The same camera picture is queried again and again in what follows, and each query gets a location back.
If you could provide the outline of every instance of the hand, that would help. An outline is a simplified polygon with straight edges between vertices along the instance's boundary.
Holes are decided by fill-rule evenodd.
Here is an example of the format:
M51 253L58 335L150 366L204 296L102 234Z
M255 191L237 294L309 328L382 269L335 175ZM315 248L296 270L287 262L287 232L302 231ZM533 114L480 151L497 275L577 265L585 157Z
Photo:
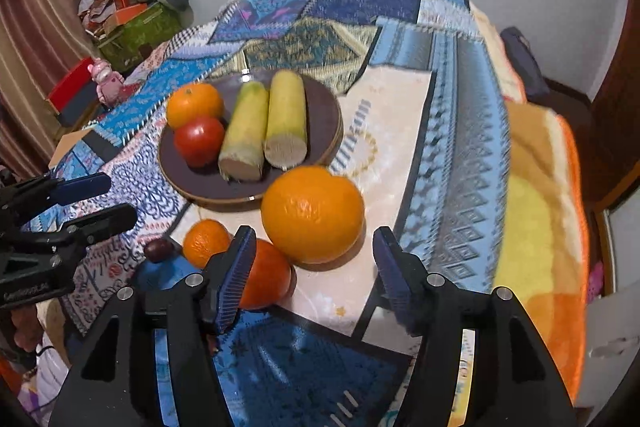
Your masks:
M44 330L38 320L38 310L35 304L11 310L11 320L15 326L14 342L27 352L35 351L42 342Z

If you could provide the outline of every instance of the round dark plate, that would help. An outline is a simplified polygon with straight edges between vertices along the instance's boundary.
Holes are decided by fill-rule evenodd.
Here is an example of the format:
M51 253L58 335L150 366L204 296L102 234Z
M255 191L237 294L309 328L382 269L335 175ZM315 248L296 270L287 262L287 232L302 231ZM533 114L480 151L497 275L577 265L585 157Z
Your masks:
M258 80L271 86L277 70L254 70L212 79L210 83L225 100L223 123L231 118L242 83ZM302 165L329 165L342 141L342 114L334 94L317 80L300 75L306 94L306 135L308 152ZM217 163L204 169L191 169L174 147L174 131L164 128L158 146L158 163L164 177L185 198L204 204L238 204L259 200L273 181L283 174L265 160L259 182L226 182Z

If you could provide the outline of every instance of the green box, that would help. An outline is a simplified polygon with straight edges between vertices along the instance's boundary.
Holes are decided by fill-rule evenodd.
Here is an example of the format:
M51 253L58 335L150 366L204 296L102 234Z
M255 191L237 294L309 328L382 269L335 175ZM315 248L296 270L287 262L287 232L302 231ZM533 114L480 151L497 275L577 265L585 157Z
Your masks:
M115 29L98 49L115 71L123 73L144 60L141 46L155 48L180 31L182 25L178 14L157 2Z

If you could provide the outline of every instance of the plate rim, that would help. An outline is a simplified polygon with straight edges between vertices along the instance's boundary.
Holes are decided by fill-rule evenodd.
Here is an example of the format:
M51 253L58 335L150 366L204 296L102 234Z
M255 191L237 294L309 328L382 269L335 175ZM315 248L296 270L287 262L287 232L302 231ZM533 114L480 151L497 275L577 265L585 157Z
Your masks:
M287 69L287 68L278 68L277 70L274 70L274 71L279 71L279 70L282 70L282 69ZM310 76L309 74L300 73L299 71L296 71L296 73L299 74L300 76L306 76L307 78L309 78L313 82L317 82L322 87L324 87L324 89L326 89L329 93L331 93L332 99L334 100L334 103L335 103L335 107L338 110L338 126L337 126L337 128L335 130L335 135L334 135L333 139L331 140L331 144L329 145L329 147L327 147L327 149L324 150L324 152L322 153L322 155L320 156L318 161L312 164L312 165L325 165L325 166L327 166L328 165L326 163L327 158L329 156L331 156L332 153L337 153L338 142L341 142L341 139L344 137L344 121L342 119L342 108L340 107L340 102L338 102L338 98L335 96L333 91L331 91L331 89L326 87L322 82L320 82L319 80L316 80L314 77ZM234 73L225 74L223 76L217 77L216 80L221 80L222 78L225 78L226 76L233 76L235 74L242 74L242 73L241 72L234 72ZM165 123L164 127L162 128L162 133L160 134L160 139L158 140L158 151L156 152L156 161L158 162L158 166L160 168L160 172L162 173L162 176L164 176L164 179L167 180L167 182L174 188L174 190L176 190L178 192L178 194L180 194L183 198L186 198L187 200L190 200L190 201L195 201L196 203L201 203L201 204L205 204L205 205L214 204L214 205L219 205L219 206L233 206L233 205L236 205L236 204L251 203L252 201L260 201L260 200L262 200L266 190L264 192L260 193L260 194L256 194L255 196L247 196L247 197L244 197L244 198L234 198L234 199L226 198L224 200L214 200L214 199L211 199L211 198L203 198L202 196L195 196L194 194L190 194L186 190L183 190L183 189L177 187L174 184L174 182L172 182L171 178L169 176L167 176L166 172L164 172L164 169L162 168L162 162L160 161L160 144L162 143L162 138L164 137L164 134L166 133L166 130L167 130L168 127L169 127L169 125L167 123Z

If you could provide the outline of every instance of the dark gray bag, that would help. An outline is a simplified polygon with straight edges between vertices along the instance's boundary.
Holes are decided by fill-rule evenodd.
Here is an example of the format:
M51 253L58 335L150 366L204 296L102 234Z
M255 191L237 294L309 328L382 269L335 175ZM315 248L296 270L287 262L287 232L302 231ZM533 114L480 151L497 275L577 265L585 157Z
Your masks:
M502 30L500 36L513 69L524 83L527 100L535 102L548 95L549 87L546 85L533 53L531 53L529 41L522 32L515 26L511 26Z

